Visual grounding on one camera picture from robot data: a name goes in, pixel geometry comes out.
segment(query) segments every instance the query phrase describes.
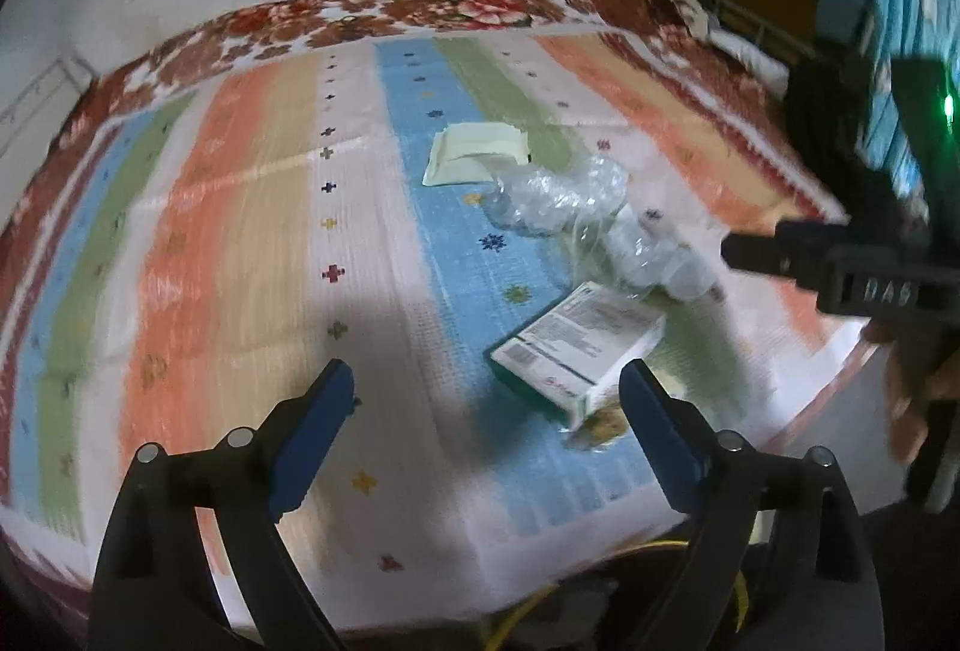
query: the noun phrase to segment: yellow cross motif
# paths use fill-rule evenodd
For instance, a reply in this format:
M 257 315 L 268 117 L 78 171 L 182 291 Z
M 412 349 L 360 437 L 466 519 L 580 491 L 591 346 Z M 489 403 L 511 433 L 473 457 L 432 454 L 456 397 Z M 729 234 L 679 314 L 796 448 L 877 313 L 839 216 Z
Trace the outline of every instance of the yellow cross motif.
M 370 496 L 370 492 L 376 487 L 376 478 L 366 474 L 366 472 L 363 472 L 363 469 L 361 469 L 360 472 L 357 472 L 352 483 L 357 491 L 363 491 L 364 496 Z

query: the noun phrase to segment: crumpled plastic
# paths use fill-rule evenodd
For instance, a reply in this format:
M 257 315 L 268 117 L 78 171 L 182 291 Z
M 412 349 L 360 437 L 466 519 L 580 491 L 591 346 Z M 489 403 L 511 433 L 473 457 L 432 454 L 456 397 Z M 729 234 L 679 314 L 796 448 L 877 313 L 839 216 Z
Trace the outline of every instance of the crumpled plastic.
M 627 204 L 627 172 L 591 155 L 568 171 L 527 165 L 491 165 L 493 191 L 482 205 L 501 229 L 562 236 L 570 244 L 577 282 L 594 279 L 645 296 L 655 286 L 678 301 L 693 301 L 716 282 L 695 251 L 654 233 Z

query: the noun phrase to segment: metal bolt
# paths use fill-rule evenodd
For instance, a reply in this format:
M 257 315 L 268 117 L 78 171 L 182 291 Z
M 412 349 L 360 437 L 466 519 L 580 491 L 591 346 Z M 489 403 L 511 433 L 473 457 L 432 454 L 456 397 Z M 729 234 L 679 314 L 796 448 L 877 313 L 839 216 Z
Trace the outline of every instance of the metal bolt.
M 141 445 L 140 448 L 136 450 L 136 459 L 138 462 L 141 462 L 141 464 L 150 464 L 159 454 L 159 445 L 156 443 L 147 443 L 147 445 Z
M 813 459 L 814 464 L 819 464 L 821 467 L 832 467 L 833 462 L 836 461 L 830 449 L 822 445 L 814 445 L 808 450 L 808 455 Z
M 243 448 L 244 445 L 249 445 L 252 440 L 253 429 L 250 429 L 248 426 L 240 426 L 230 431 L 229 435 L 227 435 L 227 445 L 231 448 Z
M 730 453 L 737 453 L 738 450 L 743 449 L 743 438 L 730 429 L 717 432 L 717 443 L 719 443 L 720 448 L 728 450 Z

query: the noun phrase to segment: orange stripe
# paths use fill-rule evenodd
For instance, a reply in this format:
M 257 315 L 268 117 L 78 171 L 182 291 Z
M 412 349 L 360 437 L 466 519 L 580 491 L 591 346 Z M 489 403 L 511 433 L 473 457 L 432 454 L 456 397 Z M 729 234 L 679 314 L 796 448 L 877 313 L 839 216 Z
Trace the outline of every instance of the orange stripe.
M 803 210 L 777 193 L 712 122 L 684 106 L 654 77 L 613 53 L 601 39 L 539 36 L 544 50 L 641 128 L 707 210 L 735 231 L 772 234 L 776 222 L 803 218 Z M 793 328 L 812 350 L 824 346 L 836 324 L 816 312 L 814 293 L 788 283 L 779 292 Z
M 219 88 L 160 216 L 138 286 L 140 330 L 120 426 L 123 463 L 148 440 L 169 453 L 214 445 L 203 438 L 203 381 L 217 310 L 215 272 L 224 220 L 244 187 L 227 178 L 248 163 L 277 68 L 229 77 Z

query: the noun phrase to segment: red cross motif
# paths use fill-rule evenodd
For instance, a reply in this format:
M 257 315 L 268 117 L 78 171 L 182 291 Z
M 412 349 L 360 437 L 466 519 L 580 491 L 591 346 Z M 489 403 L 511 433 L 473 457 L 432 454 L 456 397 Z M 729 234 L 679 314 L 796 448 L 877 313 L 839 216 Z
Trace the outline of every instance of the red cross motif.
M 330 266 L 326 268 L 326 272 L 323 273 L 322 277 L 325 280 L 329 280 L 331 283 L 335 283 L 342 277 L 342 275 L 346 273 L 346 269 L 341 269 L 336 264 L 330 264 Z

